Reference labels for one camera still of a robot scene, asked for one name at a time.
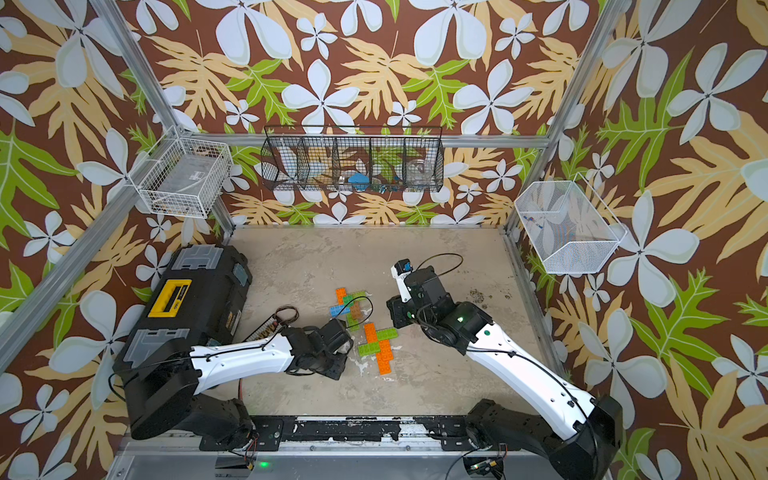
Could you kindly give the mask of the lime brick front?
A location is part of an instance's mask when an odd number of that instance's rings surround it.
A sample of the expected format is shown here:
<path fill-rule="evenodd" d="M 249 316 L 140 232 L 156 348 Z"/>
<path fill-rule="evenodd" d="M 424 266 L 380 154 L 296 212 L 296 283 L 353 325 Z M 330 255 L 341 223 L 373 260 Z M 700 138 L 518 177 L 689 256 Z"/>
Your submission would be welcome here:
<path fill-rule="evenodd" d="M 355 319 L 351 314 L 347 316 L 346 323 L 347 323 L 347 328 L 350 332 L 355 332 L 360 329 L 360 326 L 359 326 L 360 322 L 357 319 Z"/>

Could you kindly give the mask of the blue brick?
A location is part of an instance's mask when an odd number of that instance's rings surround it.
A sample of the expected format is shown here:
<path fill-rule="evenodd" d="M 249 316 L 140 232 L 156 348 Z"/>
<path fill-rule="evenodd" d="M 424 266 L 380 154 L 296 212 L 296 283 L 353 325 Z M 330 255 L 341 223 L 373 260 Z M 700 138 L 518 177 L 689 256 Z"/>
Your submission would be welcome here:
<path fill-rule="evenodd" d="M 335 305 L 329 308 L 329 313 L 332 317 L 338 317 L 349 313 L 349 307 L 343 305 Z"/>

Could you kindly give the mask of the tan brick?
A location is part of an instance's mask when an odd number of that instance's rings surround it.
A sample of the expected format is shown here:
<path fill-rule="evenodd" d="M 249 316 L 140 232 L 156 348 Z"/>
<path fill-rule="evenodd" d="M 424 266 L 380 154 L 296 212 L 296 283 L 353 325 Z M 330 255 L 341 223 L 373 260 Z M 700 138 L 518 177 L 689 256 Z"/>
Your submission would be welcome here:
<path fill-rule="evenodd" d="M 360 302 L 354 302 L 350 306 L 349 317 L 355 321 L 361 321 L 363 319 L 362 306 Z"/>

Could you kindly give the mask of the orange brick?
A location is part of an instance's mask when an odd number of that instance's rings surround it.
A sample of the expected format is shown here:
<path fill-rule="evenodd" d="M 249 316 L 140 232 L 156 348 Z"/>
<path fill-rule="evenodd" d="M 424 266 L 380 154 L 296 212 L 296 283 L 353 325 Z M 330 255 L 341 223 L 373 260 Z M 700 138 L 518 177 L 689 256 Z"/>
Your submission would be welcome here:
<path fill-rule="evenodd" d="M 335 290 L 335 295 L 337 299 L 337 304 L 343 305 L 345 303 L 344 298 L 347 296 L 347 290 L 345 288 L 337 288 Z"/>
<path fill-rule="evenodd" d="M 379 341 L 380 351 L 377 354 L 380 361 L 389 362 L 394 358 L 389 340 Z"/>
<path fill-rule="evenodd" d="M 391 373 L 391 365 L 389 360 L 377 359 L 377 366 L 380 375 L 388 375 Z"/>
<path fill-rule="evenodd" d="M 368 344 L 375 344 L 378 342 L 376 327 L 373 324 L 366 323 L 364 325 L 364 334 Z"/>

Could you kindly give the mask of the orange brick front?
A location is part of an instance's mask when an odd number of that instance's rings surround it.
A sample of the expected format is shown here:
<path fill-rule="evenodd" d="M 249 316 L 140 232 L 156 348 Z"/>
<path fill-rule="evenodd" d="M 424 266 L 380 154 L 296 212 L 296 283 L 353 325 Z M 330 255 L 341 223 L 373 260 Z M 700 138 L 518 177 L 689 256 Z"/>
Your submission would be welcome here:
<path fill-rule="evenodd" d="M 337 288 L 335 290 L 335 295 L 337 299 L 337 304 L 343 305 L 345 303 L 344 298 L 347 296 L 347 290 L 345 288 Z"/>

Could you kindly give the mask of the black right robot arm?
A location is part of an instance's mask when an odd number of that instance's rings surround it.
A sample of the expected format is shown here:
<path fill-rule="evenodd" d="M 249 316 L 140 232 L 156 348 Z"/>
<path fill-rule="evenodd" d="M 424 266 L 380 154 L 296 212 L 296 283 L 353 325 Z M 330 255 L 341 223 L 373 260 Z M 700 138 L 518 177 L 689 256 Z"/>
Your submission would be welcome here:
<path fill-rule="evenodd" d="M 524 450 L 549 461 L 563 479 L 601 479 L 621 446 L 622 407 L 553 373 L 476 304 L 456 302 L 433 267 L 407 259 L 391 269 L 398 293 L 387 302 L 395 328 L 417 325 L 426 337 L 495 374 L 535 410 L 509 410 L 483 399 L 465 417 L 479 450 Z"/>

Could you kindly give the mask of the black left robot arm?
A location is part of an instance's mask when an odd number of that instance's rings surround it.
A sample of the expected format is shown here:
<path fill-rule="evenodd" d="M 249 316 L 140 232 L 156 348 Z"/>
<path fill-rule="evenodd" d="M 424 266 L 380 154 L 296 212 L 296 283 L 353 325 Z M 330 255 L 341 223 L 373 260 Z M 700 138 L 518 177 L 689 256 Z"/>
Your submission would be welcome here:
<path fill-rule="evenodd" d="M 317 374 L 340 379 L 354 341 L 337 318 L 321 327 L 282 327 L 270 337 L 224 346 L 194 346 L 184 329 L 137 329 L 114 364 L 122 381 L 134 440 L 169 430 L 201 437 L 209 450 L 245 445 L 254 425 L 238 399 L 208 391 L 262 374 Z"/>

